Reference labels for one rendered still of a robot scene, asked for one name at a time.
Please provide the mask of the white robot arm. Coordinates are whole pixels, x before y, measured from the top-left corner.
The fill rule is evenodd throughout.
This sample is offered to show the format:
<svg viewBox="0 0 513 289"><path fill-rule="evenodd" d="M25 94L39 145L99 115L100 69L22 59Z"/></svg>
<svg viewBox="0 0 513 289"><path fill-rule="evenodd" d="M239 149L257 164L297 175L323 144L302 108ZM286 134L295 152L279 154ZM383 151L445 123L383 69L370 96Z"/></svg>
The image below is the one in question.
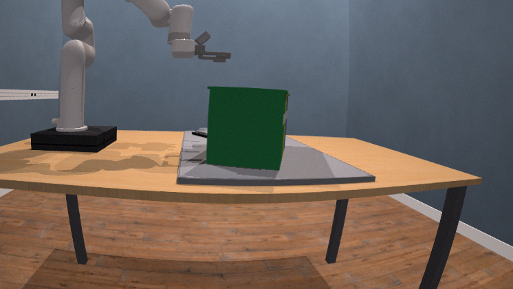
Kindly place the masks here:
<svg viewBox="0 0 513 289"><path fill-rule="evenodd" d="M125 0L137 6L157 28L169 27L168 41L190 40L193 8L165 0ZM85 16L84 0L61 0L63 33L72 40L61 50L60 117L52 119L56 131L85 131L85 69L95 59L94 27ZM168 42L167 41L167 42Z"/></svg>

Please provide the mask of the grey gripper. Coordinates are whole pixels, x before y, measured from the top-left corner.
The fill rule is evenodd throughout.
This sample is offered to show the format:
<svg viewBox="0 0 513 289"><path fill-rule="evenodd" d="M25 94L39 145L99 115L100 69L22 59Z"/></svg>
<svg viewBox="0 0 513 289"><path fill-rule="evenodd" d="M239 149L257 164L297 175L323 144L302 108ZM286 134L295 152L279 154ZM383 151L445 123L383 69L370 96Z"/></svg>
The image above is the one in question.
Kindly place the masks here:
<svg viewBox="0 0 513 289"><path fill-rule="evenodd" d="M199 59L207 59L213 60L213 62L225 63L226 59L230 59L231 57L231 53L229 52L206 52L205 45L196 45L196 42L194 40L177 39L173 41L168 41L167 44L172 45L171 52L173 58L192 58L194 57L194 55L198 54Z"/></svg>

